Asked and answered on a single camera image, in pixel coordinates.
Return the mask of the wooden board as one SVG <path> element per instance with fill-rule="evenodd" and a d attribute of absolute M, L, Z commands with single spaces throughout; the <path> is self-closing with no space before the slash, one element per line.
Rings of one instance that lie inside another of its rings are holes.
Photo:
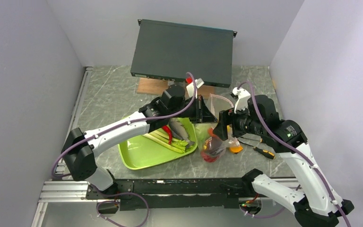
<path fill-rule="evenodd" d="M 185 82 L 140 78 L 136 88 L 136 93 L 160 96 L 165 89 L 167 89 L 170 85 L 173 84 L 180 85 L 184 89 L 186 89 L 187 86 Z M 215 93 L 216 93 L 215 87 L 212 86 L 202 85 L 198 89 L 198 94 L 202 95 L 205 99 L 208 99 L 210 97 L 210 94 L 215 94 Z"/>

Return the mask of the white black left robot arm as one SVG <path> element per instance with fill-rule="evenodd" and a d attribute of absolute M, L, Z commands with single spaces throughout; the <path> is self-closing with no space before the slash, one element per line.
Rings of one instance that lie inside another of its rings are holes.
<path fill-rule="evenodd" d="M 188 99 L 184 96 L 184 89 L 173 85 L 122 120 L 95 130 L 72 129 L 60 154 L 69 176 L 76 182 L 92 183 L 104 198 L 112 198 L 117 192 L 115 178 L 95 161 L 103 152 L 131 138 L 158 130 L 173 118 L 188 118 L 191 123 L 217 121 L 196 90 Z"/>

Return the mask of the red tomato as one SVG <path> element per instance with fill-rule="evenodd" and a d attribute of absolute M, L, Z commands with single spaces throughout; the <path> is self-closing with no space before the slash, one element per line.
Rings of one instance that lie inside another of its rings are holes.
<path fill-rule="evenodd" d="M 213 163 L 217 161 L 221 156 L 225 153 L 225 149 L 216 149 L 216 150 L 202 150 L 200 152 L 201 157 L 204 161 L 208 163 Z"/>

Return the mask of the lower black yellow screwdriver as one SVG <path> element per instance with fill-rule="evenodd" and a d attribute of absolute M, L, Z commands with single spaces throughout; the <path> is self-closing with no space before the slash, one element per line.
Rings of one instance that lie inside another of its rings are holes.
<path fill-rule="evenodd" d="M 271 159 L 271 160 L 275 159 L 275 154 L 270 152 L 270 151 L 258 148 L 258 147 L 254 146 L 254 145 L 250 145 L 250 144 L 245 143 L 245 142 L 243 142 L 241 140 L 238 140 L 238 141 L 239 141 L 239 143 L 241 143 L 243 145 L 252 147 L 254 151 L 258 152 L 259 154 L 261 154 L 262 156 L 264 156 L 264 157 L 266 157 L 268 159 Z"/>

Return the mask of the green plastic tray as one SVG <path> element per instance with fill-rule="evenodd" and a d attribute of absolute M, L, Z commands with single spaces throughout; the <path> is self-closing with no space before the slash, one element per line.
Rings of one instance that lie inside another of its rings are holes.
<path fill-rule="evenodd" d="M 182 154 L 176 153 L 139 135 L 118 145 L 124 165 L 131 170 L 139 170 L 164 164 L 194 152 L 198 147 L 195 126 L 188 118 L 178 118 L 178 120 L 186 129 L 190 140 L 195 142 L 190 151 Z"/>

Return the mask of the orange red chili pepper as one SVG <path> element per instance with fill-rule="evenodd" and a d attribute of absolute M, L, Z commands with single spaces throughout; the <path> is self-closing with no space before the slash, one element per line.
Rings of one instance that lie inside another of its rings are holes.
<path fill-rule="evenodd" d="M 213 128 L 208 128 L 207 132 L 208 132 L 208 134 L 209 134 L 210 137 L 213 137 L 214 136 Z"/>

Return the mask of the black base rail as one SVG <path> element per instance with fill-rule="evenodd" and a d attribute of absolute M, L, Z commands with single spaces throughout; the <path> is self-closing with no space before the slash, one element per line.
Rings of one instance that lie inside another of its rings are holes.
<path fill-rule="evenodd" d="M 117 179 L 116 190 L 99 193 L 88 186 L 87 200 L 116 199 L 121 211 L 159 208 L 223 207 L 237 209 L 257 196 L 241 178 Z"/>

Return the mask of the grey toy fish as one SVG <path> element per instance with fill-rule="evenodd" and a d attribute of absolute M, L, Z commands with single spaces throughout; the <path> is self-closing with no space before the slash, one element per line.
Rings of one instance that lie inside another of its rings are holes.
<path fill-rule="evenodd" d="M 176 135 L 177 139 L 187 142 L 187 147 L 193 146 L 195 144 L 195 142 L 190 140 L 189 134 L 179 120 L 171 118 L 168 125 L 172 133 Z"/>

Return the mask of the green celery stalks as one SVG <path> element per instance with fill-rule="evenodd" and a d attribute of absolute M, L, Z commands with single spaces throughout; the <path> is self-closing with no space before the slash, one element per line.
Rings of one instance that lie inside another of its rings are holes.
<path fill-rule="evenodd" d="M 191 144 L 189 144 L 186 140 L 174 138 L 171 131 L 159 129 L 150 133 L 146 133 L 142 136 L 176 153 L 182 154 L 192 149 Z"/>

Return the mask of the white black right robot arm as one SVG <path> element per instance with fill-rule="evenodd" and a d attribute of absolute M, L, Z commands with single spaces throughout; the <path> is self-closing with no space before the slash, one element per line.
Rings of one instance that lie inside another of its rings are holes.
<path fill-rule="evenodd" d="M 245 110 L 220 111 L 213 133 L 227 140 L 229 131 L 235 138 L 245 134 L 261 137 L 290 167 L 302 188 L 295 191 L 252 169 L 242 177 L 245 195 L 258 193 L 273 199 L 292 212 L 303 227 L 335 227 L 339 217 L 346 217 L 354 209 L 353 203 L 341 198 L 326 180 L 301 127 L 292 120 L 280 119 L 269 97 L 249 98 Z"/>

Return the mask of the dark grey rack device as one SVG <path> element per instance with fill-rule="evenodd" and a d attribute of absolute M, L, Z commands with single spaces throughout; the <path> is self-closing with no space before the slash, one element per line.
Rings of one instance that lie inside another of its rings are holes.
<path fill-rule="evenodd" d="M 230 87 L 237 32 L 148 19 L 138 24 L 132 76 L 184 82 L 190 72 L 207 86 Z"/>

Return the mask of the green cabbage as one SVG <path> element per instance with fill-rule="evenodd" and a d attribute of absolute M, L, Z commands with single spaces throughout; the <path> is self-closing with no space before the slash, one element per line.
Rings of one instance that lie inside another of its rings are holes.
<path fill-rule="evenodd" d="M 199 149 L 201 149 L 205 141 L 211 137 L 208 132 L 208 130 L 211 128 L 212 125 L 210 123 L 200 123 L 195 125 L 197 145 Z"/>

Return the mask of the orange pumpkin slice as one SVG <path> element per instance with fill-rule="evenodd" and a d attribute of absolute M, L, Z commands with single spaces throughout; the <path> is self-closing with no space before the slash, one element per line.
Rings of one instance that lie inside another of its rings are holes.
<path fill-rule="evenodd" d="M 230 152 L 233 154 L 237 154 L 243 150 L 243 147 L 241 145 L 238 146 L 232 146 L 229 148 Z"/>

